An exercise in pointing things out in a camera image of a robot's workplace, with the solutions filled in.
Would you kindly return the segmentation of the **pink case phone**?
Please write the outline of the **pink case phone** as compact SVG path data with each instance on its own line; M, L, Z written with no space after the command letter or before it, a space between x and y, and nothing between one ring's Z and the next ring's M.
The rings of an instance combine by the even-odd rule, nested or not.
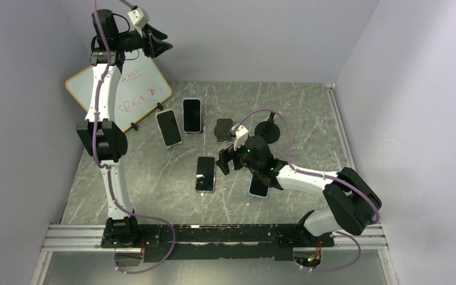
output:
M182 135L175 112L172 109L166 109L156 113L156 120L167 148L182 143Z

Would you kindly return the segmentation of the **lavender case phone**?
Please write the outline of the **lavender case phone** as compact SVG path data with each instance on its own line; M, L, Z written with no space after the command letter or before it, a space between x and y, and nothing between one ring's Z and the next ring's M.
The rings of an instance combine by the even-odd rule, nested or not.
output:
M198 98L182 100L183 130L189 134L202 132L202 104Z

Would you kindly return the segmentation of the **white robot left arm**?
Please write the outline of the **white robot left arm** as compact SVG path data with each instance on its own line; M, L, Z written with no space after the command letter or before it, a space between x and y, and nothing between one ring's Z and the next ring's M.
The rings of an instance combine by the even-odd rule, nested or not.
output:
M130 6L127 31L119 31L115 13L109 9L95 9L92 20L96 31L90 55L93 88L85 120L77 123L76 132L103 177L108 218L102 245L132 247L144 236L124 177L123 157L128 140L113 120L116 91L127 52L141 50L144 56L155 58L173 46L166 42L166 34L149 25L147 12L136 5Z

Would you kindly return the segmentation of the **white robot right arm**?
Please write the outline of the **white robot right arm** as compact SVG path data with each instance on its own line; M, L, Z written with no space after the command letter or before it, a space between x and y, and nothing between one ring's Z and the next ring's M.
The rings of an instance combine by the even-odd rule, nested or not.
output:
M320 235L337 230L358 236L366 226L379 220L382 202L354 169L319 172L299 168L275 158L260 136L251 136L240 146L232 144L220 150L216 164L224 175L232 169L247 168L269 188L323 197L327 206L311 210L297 224L296 236L302 245L310 246Z

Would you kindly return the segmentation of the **blue case phone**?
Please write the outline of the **blue case phone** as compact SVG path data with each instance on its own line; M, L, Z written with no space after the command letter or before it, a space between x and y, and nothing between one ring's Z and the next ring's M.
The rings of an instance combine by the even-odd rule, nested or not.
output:
M269 195L269 187L255 175L252 175L248 193L257 198L266 198Z

